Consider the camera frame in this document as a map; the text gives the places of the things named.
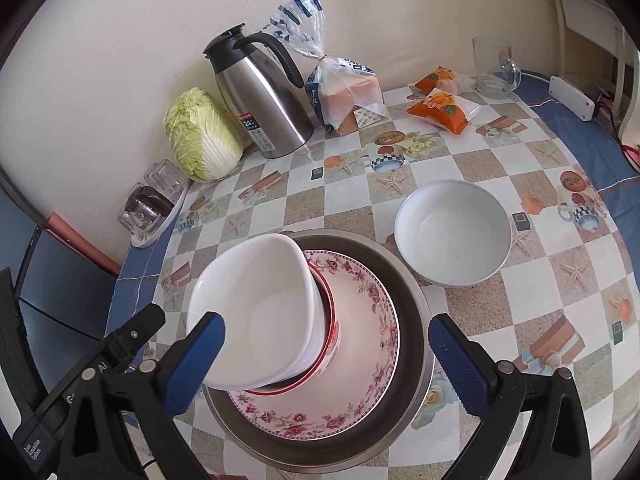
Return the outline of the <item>white oval tray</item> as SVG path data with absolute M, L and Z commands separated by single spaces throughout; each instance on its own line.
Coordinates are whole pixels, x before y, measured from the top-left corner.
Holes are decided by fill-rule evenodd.
M 177 218 L 190 186 L 190 183 L 179 186 L 178 191 L 171 197 L 166 197 L 149 185 L 136 187 L 125 206 L 126 216 L 131 223 L 132 246 L 149 247 L 160 238 Z

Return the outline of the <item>stainless steel thermos jug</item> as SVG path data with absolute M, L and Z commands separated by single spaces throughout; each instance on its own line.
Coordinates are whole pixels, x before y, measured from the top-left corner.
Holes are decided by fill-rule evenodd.
M 204 49 L 232 115 L 269 159 L 291 154 L 314 134 L 295 94 L 304 81 L 285 46 L 265 32 L 245 35 L 243 24 L 216 36 Z

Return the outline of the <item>orange snack packet front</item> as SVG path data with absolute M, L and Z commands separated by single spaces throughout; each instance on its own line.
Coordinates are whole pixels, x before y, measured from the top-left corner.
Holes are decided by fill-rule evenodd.
M 433 89 L 424 100 L 408 107 L 407 113 L 452 134 L 460 134 L 480 110 L 480 104 L 456 94 Z

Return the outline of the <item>orange snack packet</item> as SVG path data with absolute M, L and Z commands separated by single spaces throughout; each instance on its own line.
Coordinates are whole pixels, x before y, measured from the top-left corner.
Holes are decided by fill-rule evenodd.
M 458 96 L 472 89 L 474 80 L 462 74 L 450 70 L 444 66 L 438 66 L 436 70 L 424 76 L 414 86 L 423 94 L 429 94 L 434 89 L 449 92 Z
M 433 89 L 424 100 L 408 107 L 407 113 L 452 134 L 460 134 L 480 110 L 480 104 L 456 94 Z

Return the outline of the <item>red-rimmed white bowl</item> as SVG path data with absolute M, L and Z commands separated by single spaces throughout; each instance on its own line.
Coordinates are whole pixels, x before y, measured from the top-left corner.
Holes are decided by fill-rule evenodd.
M 318 286 L 324 309 L 324 319 L 326 320 L 321 351 L 318 358 L 314 360 L 314 364 L 308 370 L 287 380 L 282 380 L 282 382 L 250 390 L 250 394 L 254 394 L 254 396 L 277 396 L 306 384 L 311 378 L 318 376 L 329 366 L 329 362 L 332 361 L 340 345 L 340 320 L 336 314 L 334 297 L 329 282 L 322 275 L 318 266 L 315 266 L 311 261 L 308 262 L 308 266 Z

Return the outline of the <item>small white round bowl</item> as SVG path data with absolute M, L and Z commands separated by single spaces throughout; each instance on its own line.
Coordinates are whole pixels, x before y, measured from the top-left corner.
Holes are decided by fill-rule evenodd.
M 506 263 L 512 228 L 495 196 L 476 184 L 445 179 L 417 188 L 402 202 L 394 237 L 401 257 L 422 278 L 468 287 Z

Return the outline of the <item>white chair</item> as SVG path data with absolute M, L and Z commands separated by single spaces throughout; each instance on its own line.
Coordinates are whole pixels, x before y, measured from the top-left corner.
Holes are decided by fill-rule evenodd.
M 613 100 L 614 118 L 623 120 L 627 110 L 636 106 L 639 76 L 639 51 L 634 46 L 625 27 L 613 11 L 596 0 L 554 0 L 558 18 L 560 42 L 560 76 L 566 76 L 566 31 L 596 44 L 617 61 L 616 84 Z M 623 108 L 624 78 L 626 66 L 634 69 L 629 105 Z

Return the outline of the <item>patterned blue-edged tablecloth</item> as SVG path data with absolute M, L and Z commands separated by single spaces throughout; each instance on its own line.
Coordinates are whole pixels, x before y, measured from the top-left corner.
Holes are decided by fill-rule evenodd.
M 428 307 L 495 359 L 529 373 L 561 367 L 585 410 L 592 474 L 631 471 L 639 448 L 639 177 L 597 122 L 527 74 L 504 100 L 466 97 L 462 133 L 409 113 L 323 131 L 279 159 L 250 153 L 235 174 L 193 185 L 177 222 L 131 248 L 107 324 L 148 302 L 166 313 L 159 356 L 186 331 L 192 288 L 213 260 L 270 232 L 351 232 L 408 257 Z

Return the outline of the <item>clear glass mug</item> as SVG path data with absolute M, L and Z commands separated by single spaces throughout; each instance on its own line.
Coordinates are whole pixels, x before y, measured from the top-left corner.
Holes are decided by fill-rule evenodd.
M 505 99 L 520 85 L 522 74 L 506 40 L 474 37 L 472 40 L 475 88 L 482 96 Z

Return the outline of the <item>white square MAX bowl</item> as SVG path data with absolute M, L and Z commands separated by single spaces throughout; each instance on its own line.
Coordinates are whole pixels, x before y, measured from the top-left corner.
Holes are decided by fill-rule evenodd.
M 324 309 L 303 251 L 264 234 L 217 257 L 195 283 L 189 330 L 208 312 L 224 318 L 224 345 L 204 378 L 210 388 L 253 390 L 308 370 L 323 344 Z

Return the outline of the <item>bagged sliced bread loaf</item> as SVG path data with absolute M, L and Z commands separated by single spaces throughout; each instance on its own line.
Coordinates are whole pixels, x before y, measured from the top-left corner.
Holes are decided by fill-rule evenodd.
M 264 31 L 288 50 L 314 61 L 304 89 L 326 132 L 349 134 L 387 116 L 376 73 L 326 53 L 326 14 L 320 0 L 286 0 Z

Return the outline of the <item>napa cabbage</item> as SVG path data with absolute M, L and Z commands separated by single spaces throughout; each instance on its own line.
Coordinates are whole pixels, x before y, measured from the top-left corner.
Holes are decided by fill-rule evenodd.
M 226 110 L 205 90 L 183 91 L 163 124 L 176 161 L 193 181 L 218 181 L 238 166 L 244 145 Z

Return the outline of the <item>large stainless steel bowl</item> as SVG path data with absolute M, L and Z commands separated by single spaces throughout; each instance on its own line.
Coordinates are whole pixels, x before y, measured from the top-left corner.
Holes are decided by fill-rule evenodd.
M 303 249 L 329 249 L 363 263 L 390 293 L 399 321 L 399 359 L 394 378 L 378 406 L 355 428 L 316 442 L 292 442 L 252 426 L 221 392 L 202 388 L 222 431 L 260 462 L 298 474 L 334 474 L 356 467 L 389 448 L 420 410 L 434 370 L 426 329 L 431 311 L 421 287 L 390 250 L 359 234 L 303 230 L 288 234 Z

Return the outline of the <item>orange snack packet back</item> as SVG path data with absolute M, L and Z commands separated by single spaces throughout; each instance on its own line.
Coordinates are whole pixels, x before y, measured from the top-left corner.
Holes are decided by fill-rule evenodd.
M 462 74 L 450 70 L 444 66 L 438 66 L 436 70 L 424 76 L 414 86 L 423 94 L 429 94 L 434 89 L 449 92 L 458 96 L 472 89 L 474 80 Z

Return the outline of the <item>upturned clear glass right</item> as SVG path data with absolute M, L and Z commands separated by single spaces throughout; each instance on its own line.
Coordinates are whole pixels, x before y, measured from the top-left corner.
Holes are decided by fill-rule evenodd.
M 143 179 L 174 204 L 189 184 L 188 177 L 168 159 L 154 162 L 145 171 Z

